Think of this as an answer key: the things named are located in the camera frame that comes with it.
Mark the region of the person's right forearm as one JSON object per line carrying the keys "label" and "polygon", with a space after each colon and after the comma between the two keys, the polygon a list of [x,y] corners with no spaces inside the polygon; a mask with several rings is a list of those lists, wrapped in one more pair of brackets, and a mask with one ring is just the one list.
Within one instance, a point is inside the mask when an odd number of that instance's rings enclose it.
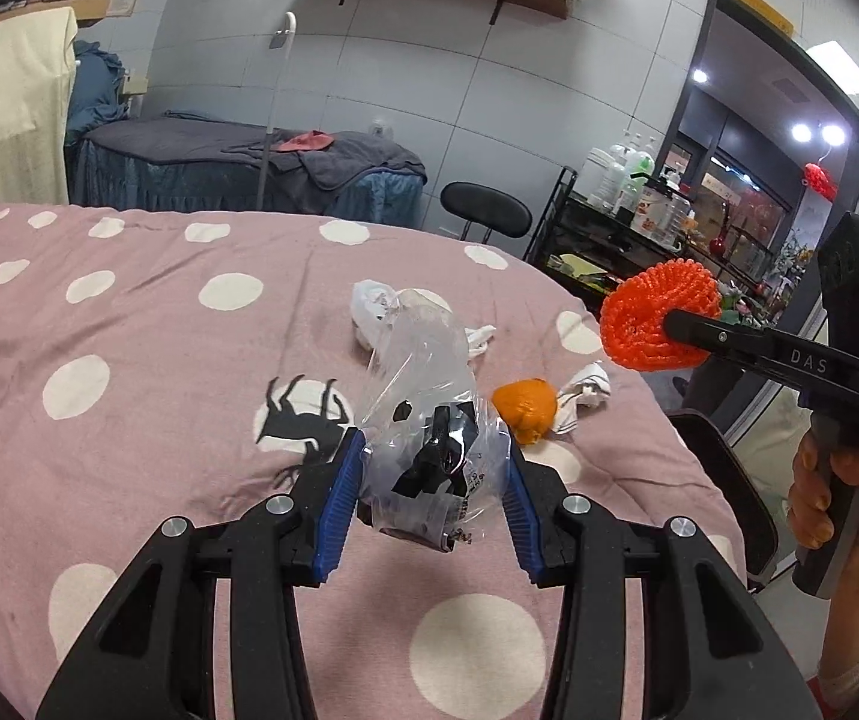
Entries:
{"label": "person's right forearm", "polygon": [[859,697],[859,587],[839,583],[830,601],[816,687],[833,717],[850,709]]}

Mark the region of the person's right hand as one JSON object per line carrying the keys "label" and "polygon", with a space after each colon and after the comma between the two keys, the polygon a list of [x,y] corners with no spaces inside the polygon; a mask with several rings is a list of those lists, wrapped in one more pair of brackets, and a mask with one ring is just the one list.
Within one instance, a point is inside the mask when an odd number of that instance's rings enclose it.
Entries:
{"label": "person's right hand", "polygon": [[795,587],[859,608],[859,447],[809,429],[792,460],[788,502]]}

